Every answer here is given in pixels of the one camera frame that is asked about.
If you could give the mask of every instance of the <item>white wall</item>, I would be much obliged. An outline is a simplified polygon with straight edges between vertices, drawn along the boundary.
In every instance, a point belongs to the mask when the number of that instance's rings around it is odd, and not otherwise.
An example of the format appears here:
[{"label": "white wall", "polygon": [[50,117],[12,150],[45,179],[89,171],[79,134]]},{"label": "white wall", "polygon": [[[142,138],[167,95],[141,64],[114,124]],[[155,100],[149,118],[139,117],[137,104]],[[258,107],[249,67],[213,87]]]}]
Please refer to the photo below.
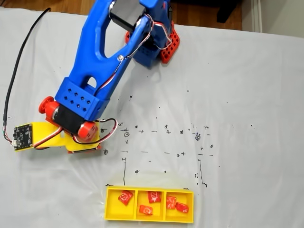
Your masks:
[{"label": "white wall", "polygon": [[304,38],[304,0],[243,0],[242,14],[245,31]]},{"label": "white wall", "polygon": [[304,38],[304,0],[261,0],[264,33]]}]

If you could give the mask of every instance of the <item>red candy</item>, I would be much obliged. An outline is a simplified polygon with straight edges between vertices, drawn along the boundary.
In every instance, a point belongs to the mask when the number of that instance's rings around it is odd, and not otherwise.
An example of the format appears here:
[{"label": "red candy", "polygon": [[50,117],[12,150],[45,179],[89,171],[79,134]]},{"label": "red candy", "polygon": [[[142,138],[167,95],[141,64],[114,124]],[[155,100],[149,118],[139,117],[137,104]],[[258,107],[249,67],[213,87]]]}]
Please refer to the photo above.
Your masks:
[{"label": "red candy", "polygon": [[148,192],[149,203],[156,203],[161,201],[161,193],[159,191]]},{"label": "red candy", "polygon": [[181,212],[187,213],[189,211],[189,207],[186,204],[183,203],[176,203],[175,204],[176,210],[179,210]]},{"label": "red candy", "polygon": [[146,215],[152,215],[152,211],[153,208],[152,207],[148,207],[148,206],[144,206],[144,205],[140,205],[139,206],[139,212],[146,214]]},{"label": "red candy", "polygon": [[127,206],[132,196],[133,194],[131,192],[123,190],[120,196],[118,197],[118,200]]},{"label": "red candy", "polygon": [[174,209],[176,204],[176,197],[167,196],[167,209]]}]

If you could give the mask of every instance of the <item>yellow container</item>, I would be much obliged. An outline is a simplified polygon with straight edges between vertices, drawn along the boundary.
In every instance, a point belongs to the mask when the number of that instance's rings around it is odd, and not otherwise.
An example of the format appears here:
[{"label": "yellow container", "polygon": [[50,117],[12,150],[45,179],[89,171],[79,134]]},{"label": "yellow container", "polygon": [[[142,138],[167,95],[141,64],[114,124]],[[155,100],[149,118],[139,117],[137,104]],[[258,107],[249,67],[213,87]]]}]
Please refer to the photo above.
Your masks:
[{"label": "yellow container", "polygon": [[[123,190],[133,193],[128,205],[118,200]],[[148,191],[161,192],[161,202],[149,203]],[[167,209],[167,196],[175,196],[179,203],[187,204],[189,211],[180,212],[176,209]],[[179,222],[193,223],[194,195],[189,190],[159,189],[159,188],[136,188],[136,187],[108,187],[105,205],[105,220],[128,220],[147,222]],[[139,212],[139,206],[145,205],[153,208],[152,215]]]}]

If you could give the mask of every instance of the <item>circuit board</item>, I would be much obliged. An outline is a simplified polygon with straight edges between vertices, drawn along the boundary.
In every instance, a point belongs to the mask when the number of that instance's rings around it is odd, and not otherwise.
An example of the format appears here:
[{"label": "circuit board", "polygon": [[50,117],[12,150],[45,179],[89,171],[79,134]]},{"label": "circuit board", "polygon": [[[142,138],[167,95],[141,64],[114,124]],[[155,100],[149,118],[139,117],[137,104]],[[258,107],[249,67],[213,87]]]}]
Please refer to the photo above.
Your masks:
[{"label": "circuit board", "polygon": [[33,126],[27,124],[14,128],[15,150],[27,149],[33,146]]}]

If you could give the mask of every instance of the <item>white paper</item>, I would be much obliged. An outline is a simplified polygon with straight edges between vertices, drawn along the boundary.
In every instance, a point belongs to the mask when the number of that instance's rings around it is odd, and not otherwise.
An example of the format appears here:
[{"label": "white paper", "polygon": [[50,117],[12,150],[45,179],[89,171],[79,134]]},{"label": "white paper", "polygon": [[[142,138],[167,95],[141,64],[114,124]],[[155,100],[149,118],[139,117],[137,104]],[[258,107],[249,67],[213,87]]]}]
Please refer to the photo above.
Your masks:
[{"label": "white paper", "polygon": [[[0,9],[1,112],[39,14]],[[44,120],[38,106],[69,75],[85,19],[48,13],[32,32],[9,102],[10,136],[15,126]],[[181,42],[169,64],[130,62],[102,116],[123,124],[102,151],[15,153],[0,140],[0,227],[304,226],[304,40],[175,28]],[[107,32],[116,34],[107,34],[106,53],[113,53],[125,31],[111,24]],[[124,180],[194,191],[194,224],[105,221],[106,184]]]}]

